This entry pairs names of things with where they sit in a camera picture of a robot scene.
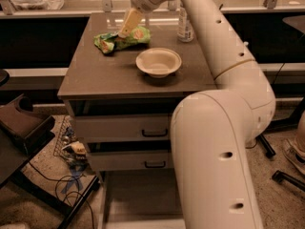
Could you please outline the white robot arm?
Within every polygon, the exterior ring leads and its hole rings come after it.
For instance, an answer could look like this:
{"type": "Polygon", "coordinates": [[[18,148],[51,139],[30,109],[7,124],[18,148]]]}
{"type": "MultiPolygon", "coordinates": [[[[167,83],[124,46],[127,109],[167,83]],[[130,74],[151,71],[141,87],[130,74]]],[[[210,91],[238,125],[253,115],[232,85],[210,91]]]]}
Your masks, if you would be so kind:
{"type": "MultiPolygon", "coordinates": [[[[171,0],[131,0],[148,13],[171,0]]],[[[246,156],[270,124],[275,94],[213,0],[180,0],[215,89],[184,98],[171,123],[173,166],[186,229],[263,229],[246,156]]]]}

